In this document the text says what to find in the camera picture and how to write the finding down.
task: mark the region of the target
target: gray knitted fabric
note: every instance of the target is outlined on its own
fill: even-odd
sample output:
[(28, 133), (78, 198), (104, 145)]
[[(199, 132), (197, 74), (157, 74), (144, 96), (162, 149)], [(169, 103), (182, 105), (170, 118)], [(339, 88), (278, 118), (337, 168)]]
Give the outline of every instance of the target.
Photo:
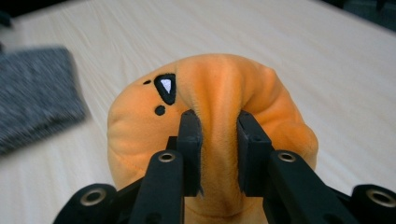
[(0, 154), (84, 117), (67, 49), (0, 53)]

